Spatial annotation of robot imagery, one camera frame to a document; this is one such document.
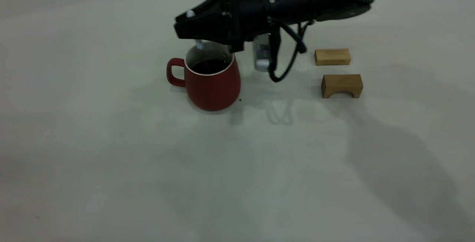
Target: wooden block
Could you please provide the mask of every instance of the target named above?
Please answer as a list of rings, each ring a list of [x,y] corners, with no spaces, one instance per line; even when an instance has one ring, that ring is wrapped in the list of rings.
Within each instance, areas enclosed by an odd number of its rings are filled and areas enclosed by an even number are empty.
[[[349,65],[351,55],[348,49],[315,50],[315,63],[317,66]]]
[[[324,75],[322,95],[330,98],[334,93],[347,92],[354,98],[359,98],[363,91],[361,75]]]

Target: cable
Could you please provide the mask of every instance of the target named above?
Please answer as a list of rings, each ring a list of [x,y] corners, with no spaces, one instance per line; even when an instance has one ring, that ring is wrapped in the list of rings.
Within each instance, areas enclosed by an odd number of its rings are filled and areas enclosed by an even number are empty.
[[[298,36],[300,36],[299,40],[301,41],[300,43],[297,42],[297,45],[295,46],[295,49],[294,49],[294,53],[292,54],[292,58],[290,59],[290,62],[289,62],[289,65],[287,66],[287,69],[284,71],[284,73],[280,76],[280,77],[277,77],[275,76],[275,71],[272,71],[272,70],[269,70],[269,76],[271,78],[271,80],[273,82],[280,82],[282,81],[283,79],[285,79],[285,77],[287,77],[288,73],[290,72],[290,69],[292,68],[292,66],[294,65],[294,62],[295,62],[295,58],[297,57],[297,52],[299,52],[299,48],[301,49],[301,45],[305,46],[304,42],[303,42],[303,39],[304,39],[304,35],[305,35],[305,31],[307,31],[307,27],[309,25],[313,25],[314,24],[314,21],[311,20],[307,23],[305,23],[304,27],[301,27],[301,24],[300,22],[297,24],[297,29],[298,29]]]
[[[300,34],[295,33],[293,29],[291,29],[289,26],[285,24],[285,22],[282,22],[278,19],[273,19],[272,17],[268,17],[268,22],[271,25],[278,25],[281,27],[285,32],[287,32],[292,39],[295,40],[295,42],[298,44],[298,52],[303,54],[307,52],[307,46],[305,46],[304,41],[302,40],[302,36]]]

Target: table surface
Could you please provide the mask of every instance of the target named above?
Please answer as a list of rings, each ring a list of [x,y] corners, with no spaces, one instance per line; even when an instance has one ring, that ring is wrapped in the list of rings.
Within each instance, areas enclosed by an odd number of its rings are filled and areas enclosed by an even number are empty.
[[[173,19],[201,1],[0,0],[0,240],[475,239],[475,0],[318,23],[307,46],[352,63],[310,50],[279,84],[246,44],[217,113],[165,76],[193,44]],[[322,99],[339,73],[361,98]]]

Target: coffee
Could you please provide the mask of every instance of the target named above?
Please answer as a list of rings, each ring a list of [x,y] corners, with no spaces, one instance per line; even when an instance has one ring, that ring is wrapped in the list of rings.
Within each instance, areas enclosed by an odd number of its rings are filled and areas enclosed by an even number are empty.
[[[205,61],[201,61],[197,63],[193,68],[192,71],[200,74],[214,74],[220,71],[225,70],[229,66],[229,62],[222,60],[222,59],[209,59]]]

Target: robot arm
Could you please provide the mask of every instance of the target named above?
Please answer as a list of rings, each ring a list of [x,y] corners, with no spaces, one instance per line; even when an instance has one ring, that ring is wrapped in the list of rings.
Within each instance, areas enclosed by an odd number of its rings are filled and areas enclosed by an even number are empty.
[[[295,54],[304,53],[302,36],[314,21],[346,19],[367,12],[373,0],[206,0],[192,9],[195,16],[176,17],[180,39],[205,39],[229,45],[231,52],[244,50],[245,41],[254,41],[255,68],[268,71],[272,80],[280,47],[280,28],[297,42]],[[288,25],[299,24],[295,33]]]

